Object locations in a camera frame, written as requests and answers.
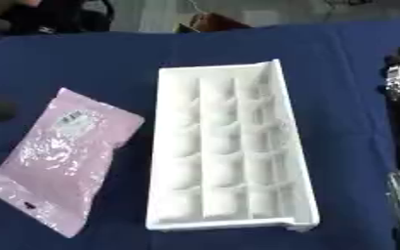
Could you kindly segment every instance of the dark blue tablecloth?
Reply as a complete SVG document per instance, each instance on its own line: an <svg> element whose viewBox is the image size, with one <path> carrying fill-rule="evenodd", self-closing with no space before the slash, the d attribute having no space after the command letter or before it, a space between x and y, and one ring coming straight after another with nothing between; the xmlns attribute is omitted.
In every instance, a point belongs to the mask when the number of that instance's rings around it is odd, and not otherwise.
<svg viewBox="0 0 400 250"><path fill-rule="evenodd" d="M0 250L393 249L385 197L393 151L378 69L400 46L400 21L290 25L232 32L105 33L0 41L0 99L20 116L0 125L0 164L67 87L145 117L116 154L88 225L65 239L0 201ZM280 59L321 214L278 228L152 232L144 228L157 70Z"/></svg>

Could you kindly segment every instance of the white ice cube tray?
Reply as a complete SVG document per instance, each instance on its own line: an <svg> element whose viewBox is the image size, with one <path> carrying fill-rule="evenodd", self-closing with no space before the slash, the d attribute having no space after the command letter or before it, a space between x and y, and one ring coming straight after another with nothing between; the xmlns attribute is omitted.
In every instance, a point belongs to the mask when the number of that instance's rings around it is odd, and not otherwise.
<svg viewBox="0 0 400 250"><path fill-rule="evenodd" d="M160 69L148 229L318 223L278 60Z"/></svg>

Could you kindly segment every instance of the pink plastic bag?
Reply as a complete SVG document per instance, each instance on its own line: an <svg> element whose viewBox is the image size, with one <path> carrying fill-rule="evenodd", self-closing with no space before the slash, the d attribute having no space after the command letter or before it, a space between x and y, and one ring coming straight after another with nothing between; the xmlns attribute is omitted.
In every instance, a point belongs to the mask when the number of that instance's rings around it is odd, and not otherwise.
<svg viewBox="0 0 400 250"><path fill-rule="evenodd" d="M84 227L112 160L143 119L60 89L0 166L0 198L66 237Z"/></svg>

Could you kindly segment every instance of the blue fabric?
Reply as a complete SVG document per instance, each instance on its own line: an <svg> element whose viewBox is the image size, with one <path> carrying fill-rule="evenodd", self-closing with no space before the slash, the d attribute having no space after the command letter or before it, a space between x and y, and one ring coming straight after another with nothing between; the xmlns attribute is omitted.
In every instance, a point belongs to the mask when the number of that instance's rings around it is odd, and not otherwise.
<svg viewBox="0 0 400 250"><path fill-rule="evenodd" d="M400 21L290 25L232 32L84 34L0 41L0 99L20 116L0 125L0 164L59 87L114 104L146 123L116 154L85 230L62 238L0 201L0 250L383 249L394 220L382 57ZM144 228L157 70L280 59L321 214L309 232L278 228L157 232Z"/></svg>

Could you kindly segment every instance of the ice cube tray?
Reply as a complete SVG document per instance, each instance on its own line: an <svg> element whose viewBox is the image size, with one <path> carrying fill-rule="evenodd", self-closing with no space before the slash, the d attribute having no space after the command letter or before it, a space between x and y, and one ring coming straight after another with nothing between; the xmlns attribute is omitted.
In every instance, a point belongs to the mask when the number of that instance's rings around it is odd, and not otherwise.
<svg viewBox="0 0 400 250"><path fill-rule="evenodd" d="M280 62L162 68L146 226L319 223Z"/></svg>

